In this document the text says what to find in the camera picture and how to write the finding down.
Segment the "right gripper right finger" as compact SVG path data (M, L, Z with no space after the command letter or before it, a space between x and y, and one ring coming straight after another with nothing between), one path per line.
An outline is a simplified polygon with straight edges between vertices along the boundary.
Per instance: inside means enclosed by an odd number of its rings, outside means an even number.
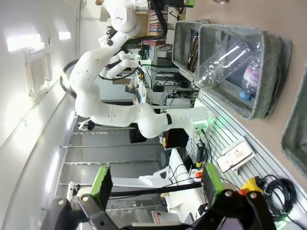
M201 183L209 207L192 224L193 230L276 229L262 192L225 188L212 163L203 166Z

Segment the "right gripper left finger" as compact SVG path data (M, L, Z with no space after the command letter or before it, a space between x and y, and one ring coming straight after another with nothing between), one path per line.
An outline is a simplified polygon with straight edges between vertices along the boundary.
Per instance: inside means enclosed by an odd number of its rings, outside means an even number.
M102 167L91 192L72 200L55 198L42 223L43 230L75 230L80 223L89 223L94 230L112 230L113 221L106 213L113 187L110 167Z

